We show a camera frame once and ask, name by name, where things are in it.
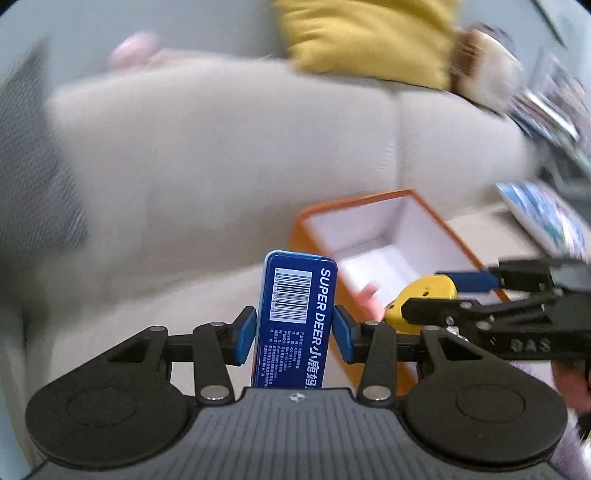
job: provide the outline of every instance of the blue tin box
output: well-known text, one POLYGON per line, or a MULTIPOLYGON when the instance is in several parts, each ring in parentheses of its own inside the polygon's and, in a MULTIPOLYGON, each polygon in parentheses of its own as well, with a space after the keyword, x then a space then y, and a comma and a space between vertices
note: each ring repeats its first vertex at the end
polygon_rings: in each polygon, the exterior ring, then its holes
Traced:
POLYGON ((320 388, 337 266, 318 255, 272 251, 265 259, 252 386, 320 388))

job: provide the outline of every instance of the grey ridged plate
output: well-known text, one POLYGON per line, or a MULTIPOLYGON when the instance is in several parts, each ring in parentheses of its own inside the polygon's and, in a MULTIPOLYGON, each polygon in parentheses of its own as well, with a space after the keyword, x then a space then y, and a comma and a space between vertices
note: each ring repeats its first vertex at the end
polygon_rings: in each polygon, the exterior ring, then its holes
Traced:
POLYGON ((34 480, 558 480, 542 463, 516 472, 448 465, 413 443, 396 415, 348 390, 255 390, 206 408, 172 448, 140 465, 80 472, 47 463, 34 480))

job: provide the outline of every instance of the human hand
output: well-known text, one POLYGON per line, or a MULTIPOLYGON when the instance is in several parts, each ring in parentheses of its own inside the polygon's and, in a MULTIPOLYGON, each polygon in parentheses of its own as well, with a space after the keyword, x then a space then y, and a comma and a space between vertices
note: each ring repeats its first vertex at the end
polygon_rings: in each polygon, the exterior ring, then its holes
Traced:
POLYGON ((376 283, 368 283, 355 296, 357 304, 365 310, 365 314, 372 320, 381 320, 384 316, 384 309, 379 305, 378 299, 374 297, 378 289, 379 285, 376 283))
POLYGON ((552 362, 554 383, 564 403, 578 415, 591 412, 589 383, 575 367, 564 362, 552 362))

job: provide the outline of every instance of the logo emblem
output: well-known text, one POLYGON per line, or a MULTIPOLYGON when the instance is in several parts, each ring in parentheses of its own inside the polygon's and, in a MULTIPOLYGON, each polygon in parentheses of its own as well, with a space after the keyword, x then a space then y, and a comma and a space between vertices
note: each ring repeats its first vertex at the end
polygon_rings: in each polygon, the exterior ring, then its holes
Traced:
POLYGON ((295 403, 299 403, 306 399, 306 396, 303 393, 296 392, 290 395, 290 400, 294 401, 295 403))

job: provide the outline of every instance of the barcode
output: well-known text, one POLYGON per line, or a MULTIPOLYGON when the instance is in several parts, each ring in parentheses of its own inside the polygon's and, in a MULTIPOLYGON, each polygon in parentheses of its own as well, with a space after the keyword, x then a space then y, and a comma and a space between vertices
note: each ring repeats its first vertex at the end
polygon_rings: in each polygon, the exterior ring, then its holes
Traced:
POLYGON ((306 323, 312 272, 276 268, 270 320, 306 323))

